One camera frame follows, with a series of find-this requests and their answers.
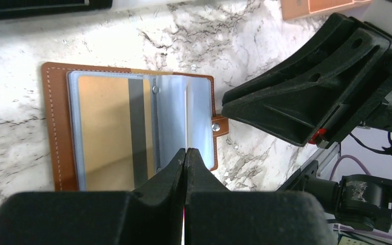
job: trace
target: orange box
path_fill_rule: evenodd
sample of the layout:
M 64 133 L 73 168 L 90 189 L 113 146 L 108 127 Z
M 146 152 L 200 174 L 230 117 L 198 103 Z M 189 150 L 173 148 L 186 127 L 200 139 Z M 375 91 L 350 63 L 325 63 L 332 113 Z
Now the orange box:
M 283 19 L 330 14 L 368 5 L 372 0 L 282 0 Z

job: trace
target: red clip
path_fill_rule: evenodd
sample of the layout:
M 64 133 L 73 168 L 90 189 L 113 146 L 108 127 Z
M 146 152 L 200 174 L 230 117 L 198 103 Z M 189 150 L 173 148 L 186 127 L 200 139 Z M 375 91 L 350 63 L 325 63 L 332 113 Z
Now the red clip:
M 309 140 L 309 144 L 316 144 L 316 139 L 318 138 L 318 136 L 324 135 L 326 132 L 327 132 L 326 129 L 319 129 L 319 130 L 313 135 L 313 137 Z

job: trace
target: wallet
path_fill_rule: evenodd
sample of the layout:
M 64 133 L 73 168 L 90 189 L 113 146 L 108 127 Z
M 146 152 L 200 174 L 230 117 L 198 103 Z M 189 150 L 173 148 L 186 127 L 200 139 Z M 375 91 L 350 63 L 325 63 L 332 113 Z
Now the wallet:
M 133 190 L 179 148 L 217 169 L 229 125 L 213 77 L 51 62 L 41 73 L 56 191 Z

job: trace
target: silver rivet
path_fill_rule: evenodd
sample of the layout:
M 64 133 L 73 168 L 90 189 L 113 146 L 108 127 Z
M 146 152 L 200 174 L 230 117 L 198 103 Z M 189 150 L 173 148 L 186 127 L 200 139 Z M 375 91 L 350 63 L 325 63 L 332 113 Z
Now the silver rivet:
M 157 86 L 153 86 L 153 93 L 158 93 L 158 87 Z
M 218 132 L 220 130 L 220 124 L 214 123 L 212 124 L 211 128 L 214 132 Z

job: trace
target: marble surface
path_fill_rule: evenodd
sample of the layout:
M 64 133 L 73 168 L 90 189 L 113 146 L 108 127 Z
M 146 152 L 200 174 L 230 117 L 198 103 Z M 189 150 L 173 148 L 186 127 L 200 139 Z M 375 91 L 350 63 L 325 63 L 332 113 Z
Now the marble surface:
M 0 204 L 15 192 L 54 189 L 43 62 L 213 75 L 219 110 L 227 90 L 286 59 L 324 20 L 284 22 L 277 1 L 236 0 L 0 21 Z M 230 189 L 274 190 L 315 150 L 231 121 L 214 174 Z

